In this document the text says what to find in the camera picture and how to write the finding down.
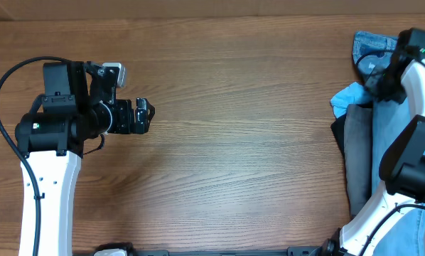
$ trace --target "clothing pile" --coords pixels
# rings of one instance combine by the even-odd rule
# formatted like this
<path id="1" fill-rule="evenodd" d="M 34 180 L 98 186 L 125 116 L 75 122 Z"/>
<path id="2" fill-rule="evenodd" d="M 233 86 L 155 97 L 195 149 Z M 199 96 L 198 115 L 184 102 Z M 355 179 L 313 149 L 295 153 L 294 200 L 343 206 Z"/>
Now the clothing pile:
<path id="1" fill-rule="evenodd" d="M 353 60 L 374 50 L 394 50 L 397 38 L 358 31 L 353 42 Z M 388 66 L 391 53 L 370 55 L 360 63 L 366 75 L 377 65 Z M 408 100 L 402 104 L 375 100 L 358 83 L 331 99 L 336 121 L 331 125 L 346 168 L 350 214 L 355 217 L 380 182 L 383 154 L 410 122 Z M 406 214 L 380 241 L 374 256 L 424 256 L 425 211 Z"/>

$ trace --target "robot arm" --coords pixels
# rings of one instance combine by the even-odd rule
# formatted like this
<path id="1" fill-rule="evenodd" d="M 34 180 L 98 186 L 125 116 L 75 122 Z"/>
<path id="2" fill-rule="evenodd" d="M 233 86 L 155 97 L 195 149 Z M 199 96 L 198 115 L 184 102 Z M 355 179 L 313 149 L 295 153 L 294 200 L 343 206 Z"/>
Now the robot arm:
<path id="1" fill-rule="evenodd" d="M 88 94 L 86 73 L 92 77 Z M 72 212 L 75 184 L 86 139 L 102 134 L 144 134 L 155 109 L 146 99 L 117 100 L 126 70 L 120 63 L 46 63 L 45 94 L 16 127 L 19 151 L 26 157 L 41 195 L 36 212 L 34 184 L 22 164 L 24 197 L 20 256 L 33 255 L 36 226 L 39 255 L 72 255 Z M 43 112 L 37 112 L 42 105 Z M 35 216 L 41 213 L 40 225 Z"/>
<path id="2" fill-rule="evenodd" d="M 413 60 L 405 69 L 401 84 L 409 101 L 410 117 L 425 117 L 425 67 Z"/>
<path id="3" fill-rule="evenodd" d="M 364 248 L 368 236 L 377 227 L 381 219 L 391 212 L 395 206 L 412 204 L 414 202 L 415 200 L 413 198 L 399 193 L 389 195 L 384 182 L 380 181 L 377 190 L 358 215 L 340 230 L 340 248 L 343 248 L 343 252 L 346 251 L 349 255 L 359 255 Z M 391 215 L 384 222 L 383 226 L 378 229 L 372 242 L 367 247 L 364 256 L 372 256 L 380 240 L 411 210 L 413 208 L 403 208 Z"/>

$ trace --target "denim jeans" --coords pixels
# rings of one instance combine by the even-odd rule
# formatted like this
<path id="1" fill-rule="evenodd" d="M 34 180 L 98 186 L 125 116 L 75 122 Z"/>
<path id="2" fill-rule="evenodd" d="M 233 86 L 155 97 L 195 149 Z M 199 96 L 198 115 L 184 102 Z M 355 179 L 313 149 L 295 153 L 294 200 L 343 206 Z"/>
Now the denim jeans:
<path id="1" fill-rule="evenodd" d="M 392 50 L 397 38 L 375 35 L 364 31 L 355 34 L 353 60 L 371 50 Z M 359 69 L 370 74 L 378 65 L 389 65 L 391 53 L 371 55 L 364 58 Z M 399 105 L 396 102 L 374 102 L 372 118 L 372 193 L 379 178 L 379 167 L 383 154 L 400 132 L 410 122 L 408 100 Z M 376 256 L 424 256 L 425 211 L 415 209 L 406 214 L 380 241 L 374 251 Z"/>

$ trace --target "black mount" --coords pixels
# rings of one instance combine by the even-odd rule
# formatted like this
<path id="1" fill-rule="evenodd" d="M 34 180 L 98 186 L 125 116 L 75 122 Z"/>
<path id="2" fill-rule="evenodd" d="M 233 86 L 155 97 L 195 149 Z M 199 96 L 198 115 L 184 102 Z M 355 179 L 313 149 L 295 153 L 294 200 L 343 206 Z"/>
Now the black mount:
<path id="1" fill-rule="evenodd" d="M 407 55 L 425 59 L 425 31 L 410 28 L 402 31 L 387 67 L 375 66 L 365 81 L 365 88 L 378 100 L 394 100 L 403 103 L 407 94 L 401 85 L 401 77 L 412 61 Z"/>
<path id="2" fill-rule="evenodd" d="M 286 250 L 224 250 L 202 252 L 169 252 L 167 250 L 136 250 L 131 242 L 115 242 L 100 245 L 93 253 L 74 254 L 73 256 L 103 256 L 103 250 L 119 249 L 127 256 L 317 256 L 318 246 L 296 246 Z"/>
<path id="3" fill-rule="evenodd" d="M 389 194 L 425 203 L 425 117 L 416 115 L 383 155 L 380 178 Z"/>
<path id="4" fill-rule="evenodd" d="M 136 111 L 130 100 L 117 100 L 116 89 L 123 86 L 124 67 L 101 66 L 91 62 L 45 63 L 45 94 L 16 127 L 20 152 L 56 150 L 58 156 L 71 151 L 83 155 L 86 139 L 108 132 L 144 134 L 155 114 L 147 99 L 136 99 Z M 91 75 L 88 94 L 86 73 Z"/>

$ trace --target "light blue towel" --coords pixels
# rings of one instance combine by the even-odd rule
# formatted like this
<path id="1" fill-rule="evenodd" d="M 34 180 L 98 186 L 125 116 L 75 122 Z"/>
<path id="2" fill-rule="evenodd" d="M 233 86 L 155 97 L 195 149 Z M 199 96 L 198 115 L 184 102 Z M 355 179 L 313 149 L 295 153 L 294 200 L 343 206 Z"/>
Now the light blue towel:
<path id="1" fill-rule="evenodd" d="M 357 82 L 349 85 L 345 89 L 338 92 L 331 99 L 331 106 L 335 118 L 339 118 L 347 113 L 347 107 L 350 104 L 365 104 L 372 101 L 372 96 Z"/>

